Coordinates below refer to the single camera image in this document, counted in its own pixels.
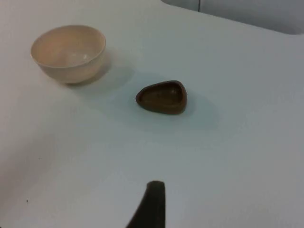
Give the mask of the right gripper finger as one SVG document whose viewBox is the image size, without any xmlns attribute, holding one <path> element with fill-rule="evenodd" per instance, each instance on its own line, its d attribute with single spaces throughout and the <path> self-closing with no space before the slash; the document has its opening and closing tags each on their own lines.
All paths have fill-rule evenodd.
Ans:
<svg viewBox="0 0 304 228">
<path fill-rule="evenodd" d="M 163 181 L 147 183 L 143 198 L 127 228 L 165 228 L 166 191 Z"/>
</svg>

